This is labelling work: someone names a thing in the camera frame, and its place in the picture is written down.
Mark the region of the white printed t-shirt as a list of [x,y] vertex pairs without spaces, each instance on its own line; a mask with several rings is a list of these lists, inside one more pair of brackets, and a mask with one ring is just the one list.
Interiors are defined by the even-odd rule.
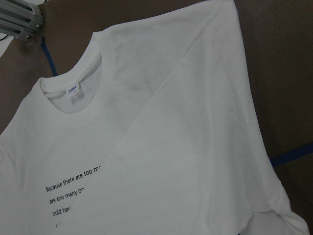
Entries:
[[0,136],[3,235],[307,235],[267,156],[232,0],[92,34]]

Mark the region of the aluminium frame post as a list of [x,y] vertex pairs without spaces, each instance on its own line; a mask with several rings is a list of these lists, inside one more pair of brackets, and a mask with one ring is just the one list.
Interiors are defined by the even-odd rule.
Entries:
[[28,42],[45,24],[40,8],[24,0],[0,0],[0,32]]

